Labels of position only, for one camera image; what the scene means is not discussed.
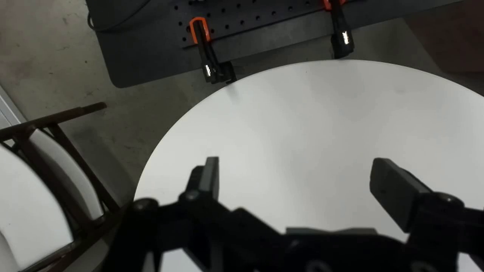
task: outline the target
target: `black clamp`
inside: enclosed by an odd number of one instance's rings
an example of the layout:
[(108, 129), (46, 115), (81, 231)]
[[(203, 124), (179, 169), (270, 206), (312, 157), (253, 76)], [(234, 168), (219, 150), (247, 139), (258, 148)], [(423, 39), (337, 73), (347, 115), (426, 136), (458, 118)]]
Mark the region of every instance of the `black clamp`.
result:
[(205, 80), (210, 83), (231, 83), (235, 80), (235, 74), (231, 62), (219, 64), (211, 47), (211, 36), (208, 23), (203, 17), (194, 17), (190, 20), (190, 35), (193, 44), (197, 46), (200, 58), (200, 70)]
[(343, 14), (344, 3), (346, 0), (321, 0), (323, 11), (329, 12), (332, 18), (331, 44), (334, 59), (341, 59), (353, 52), (350, 29)]

